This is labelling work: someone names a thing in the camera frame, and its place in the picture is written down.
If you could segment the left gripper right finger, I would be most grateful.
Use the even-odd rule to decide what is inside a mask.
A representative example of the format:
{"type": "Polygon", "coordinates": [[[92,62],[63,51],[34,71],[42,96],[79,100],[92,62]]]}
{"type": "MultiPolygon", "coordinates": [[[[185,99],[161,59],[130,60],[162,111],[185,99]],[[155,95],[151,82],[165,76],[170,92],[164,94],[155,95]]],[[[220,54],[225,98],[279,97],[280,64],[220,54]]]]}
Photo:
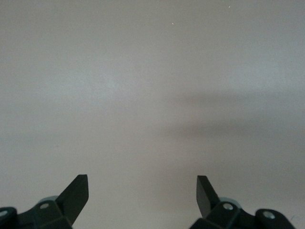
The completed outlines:
{"type": "Polygon", "coordinates": [[[294,229],[282,213],[259,209],[254,215],[244,211],[235,201],[219,198],[207,176],[198,176],[196,201],[202,215],[192,229],[294,229]]]}

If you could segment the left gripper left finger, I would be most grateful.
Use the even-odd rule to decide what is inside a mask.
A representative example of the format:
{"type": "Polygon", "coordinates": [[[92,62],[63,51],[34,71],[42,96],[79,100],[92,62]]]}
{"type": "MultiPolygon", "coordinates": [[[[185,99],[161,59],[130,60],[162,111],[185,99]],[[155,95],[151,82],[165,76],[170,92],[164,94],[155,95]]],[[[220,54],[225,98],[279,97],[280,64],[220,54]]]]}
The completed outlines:
{"type": "Polygon", "coordinates": [[[40,200],[18,213],[14,207],[0,208],[2,229],[71,229],[89,199],[87,175],[78,175],[59,196],[40,200]]]}

